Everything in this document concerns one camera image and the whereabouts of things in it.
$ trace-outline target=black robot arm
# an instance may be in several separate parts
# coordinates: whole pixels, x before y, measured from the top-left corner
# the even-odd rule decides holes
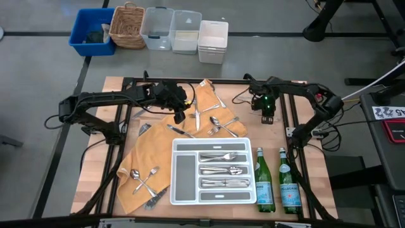
[[[107,144],[119,145],[123,135],[118,124],[105,122],[86,111],[92,107],[109,105],[129,105],[135,107],[157,106],[174,111],[175,123],[184,120],[184,110],[190,107],[185,99],[187,95],[175,82],[162,81],[158,85],[136,85],[126,91],[118,92],[82,92],[70,96],[59,103],[59,120],[66,124],[82,124],[84,132],[99,131],[104,134]]]
[[[311,139],[311,132],[320,123],[333,118],[343,107],[343,101],[339,96],[336,96],[330,89],[319,84],[302,84],[270,77],[265,82],[256,81],[248,73],[244,75],[244,79],[251,81],[249,92],[253,94],[251,102],[253,110],[262,110],[262,123],[272,124],[274,111],[276,109],[275,101],[281,94],[292,94],[305,97],[312,108],[314,116],[304,124],[298,125],[292,132],[289,144],[297,147],[304,147]],[[318,101],[316,96],[323,97],[322,102]]]

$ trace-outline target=yellow cloth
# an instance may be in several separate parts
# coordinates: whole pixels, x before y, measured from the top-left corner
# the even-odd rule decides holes
[[[196,88],[196,97],[198,98],[197,107],[199,111],[220,104],[208,84],[210,81],[205,80],[204,82],[205,84],[201,83]],[[195,108],[194,105],[192,105],[185,111],[185,114],[187,116],[194,112]],[[172,141],[175,138],[187,136],[180,135],[169,129],[167,124],[187,131],[197,138],[205,138],[209,137],[208,131],[214,127],[209,121],[209,117],[211,116],[216,117],[221,124],[225,124],[235,117],[228,108],[222,108],[222,106],[220,106],[219,108],[201,114],[200,129],[197,131],[195,118],[186,117],[182,123],[176,125],[173,115],[170,115],[162,119],[160,123],[154,124],[149,130],[139,136],[135,147],[132,148],[131,152],[124,158],[117,171],[117,175],[120,178],[117,195],[126,214],[133,212],[151,199],[151,195],[145,187],[141,187],[136,194],[132,194],[140,182],[133,180],[133,178],[129,176],[131,169],[139,170],[140,177],[144,180],[149,175],[152,168],[159,166],[159,171],[147,181],[147,185],[157,193],[170,185]],[[227,128],[238,134],[239,137],[244,137],[247,134],[245,126],[240,122],[231,123]],[[211,137],[232,136],[226,130],[221,129]]]

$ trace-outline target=white cutlery tray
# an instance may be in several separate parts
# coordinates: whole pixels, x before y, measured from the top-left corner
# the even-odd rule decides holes
[[[232,161],[201,162],[201,155],[236,152]],[[202,175],[199,167],[240,167],[240,175]],[[201,188],[201,179],[247,179],[249,187]],[[251,142],[248,138],[174,139],[171,155],[170,203],[173,205],[222,205],[256,202]]]

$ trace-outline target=green glass bottle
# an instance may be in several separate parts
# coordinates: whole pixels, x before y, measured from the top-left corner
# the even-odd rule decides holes
[[[271,174],[268,170],[265,158],[263,158],[263,149],[258,148],[258,162],[254,171],[256,181],[256,194],[259,212],[275,212],[273,186],[271,184]]]
[[[301,197],[299,195],[298,184],[292,179],[290,167],[287,162],[285,149],[280,148],[280,179],[281,200],[284,211],[288,214],[298,214],[301,212]]]

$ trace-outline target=gray floor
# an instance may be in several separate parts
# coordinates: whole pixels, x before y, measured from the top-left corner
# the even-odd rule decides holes
[[[223,20],[231,32],[300,32],[316,16],[304,0],[140,0],[139,6],[194,10],[204,20]],[[393,29],[403,21],[390,1],[379,1]],[[19,0],[0,2],[0,26],[5,31],[69,31],[81,8],[99,8],[102,0]],[[109,7],[123,4],[111,0]],[[334,32],[383,32],[370,4],[344,4],[332,19]],[[346,77],[378,77],[395,66],[387,39],[325,39],[229,37],[222,65],[202,64],[198,56],[171,51],[117,49],[114,56],[93,57],[83,91],[100,91],[106,76],[198,77],[258,79],[277,76],[319,82],[337,94]],[[5,37],[0,41],[0,134],[24,142],[22,148],[0,145],[0,220],[29,218],[49,165],[57,130],[46,130],[46,117],[57,114],[58,102],[73,92],[83,58],[68,46],[68,37]],[[359,108],[343,122],[361,120]],[[342,127],[342,147],[333,155],[363,156],[367,166],[379,164],[366,125]],[[75,125],[70,129],[44,216],[68,215],[75,194],[80,156],[88,137]],[[372,223],[369,212],[339,208],[339,216]]]

